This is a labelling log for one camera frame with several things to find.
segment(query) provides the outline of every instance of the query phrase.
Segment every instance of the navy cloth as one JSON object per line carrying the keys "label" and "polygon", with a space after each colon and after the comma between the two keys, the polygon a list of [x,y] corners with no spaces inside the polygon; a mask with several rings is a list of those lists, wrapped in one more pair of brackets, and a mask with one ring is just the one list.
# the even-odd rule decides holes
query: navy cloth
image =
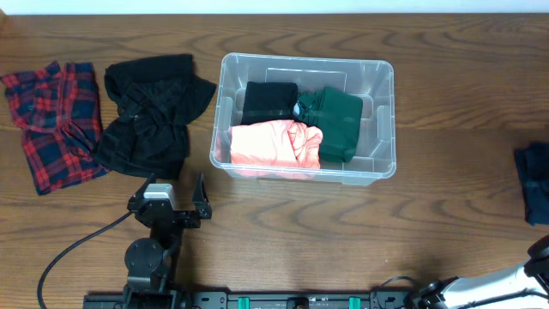
{"label": "navy cloth", "polygon": [[177,179],[189,154],[186,125],[208,107],[215,84],[193,74],[191,55],[111,65],[105,87],[118,105],[94,159],[119,173]]}
{"label": "navy cloth", "polygon": [[515,163],[526,204],[526,221],[549,224],[549,143],[515,150]]}

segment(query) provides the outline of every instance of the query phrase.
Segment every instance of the pink folded clothing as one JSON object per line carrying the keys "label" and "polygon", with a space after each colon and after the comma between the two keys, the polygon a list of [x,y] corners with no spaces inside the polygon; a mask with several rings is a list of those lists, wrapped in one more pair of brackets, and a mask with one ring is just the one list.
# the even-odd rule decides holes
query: pink folded clothing
{"label": "pink folded clothing", "polygon": [[231,161],[275,167],[320,168],[323,133],[293,120],[273,120],[231,128]]}

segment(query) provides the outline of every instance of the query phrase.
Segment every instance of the clear plastic bin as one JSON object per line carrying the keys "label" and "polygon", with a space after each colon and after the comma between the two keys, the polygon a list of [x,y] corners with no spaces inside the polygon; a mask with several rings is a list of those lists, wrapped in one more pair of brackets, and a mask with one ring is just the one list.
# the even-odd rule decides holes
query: clear plastic bin
{"label": "clear plastic bin", "polygon": [[[247,82],[295,82],[299,92],[331,86],[364,102],[357,151],[349,163],[321,161],[321,169],[231,163],[229,128],[239,125]],[[235,178],[304,179],[370,185],[396,170],[393,67],[378,60],[279,57],[230,53],[221,62],[209,158]]]}

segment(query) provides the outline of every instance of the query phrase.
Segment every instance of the green clip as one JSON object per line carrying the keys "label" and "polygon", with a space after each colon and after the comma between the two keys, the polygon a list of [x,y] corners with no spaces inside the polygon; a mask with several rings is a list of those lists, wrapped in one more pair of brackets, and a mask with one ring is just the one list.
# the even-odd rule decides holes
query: green clip
{"label": "green clip", "polygon": [[250,299],[248,297],[238,297],[238,309],[250,309]]}
{"label": "green clip", "polygon": [[349,309],[360,309],[360,298],[358,297],[349,297]]}

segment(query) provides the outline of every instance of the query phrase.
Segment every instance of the dark blue fabric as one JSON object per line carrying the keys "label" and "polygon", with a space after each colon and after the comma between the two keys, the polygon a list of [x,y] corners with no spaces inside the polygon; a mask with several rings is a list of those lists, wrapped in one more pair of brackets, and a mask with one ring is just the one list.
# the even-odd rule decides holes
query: dark blue fabric
{"label": "dark blue fabric", "polygon": [[515,163],[526,204],[526,221],[549,224],[549,143],[535,142],[515,150]]}

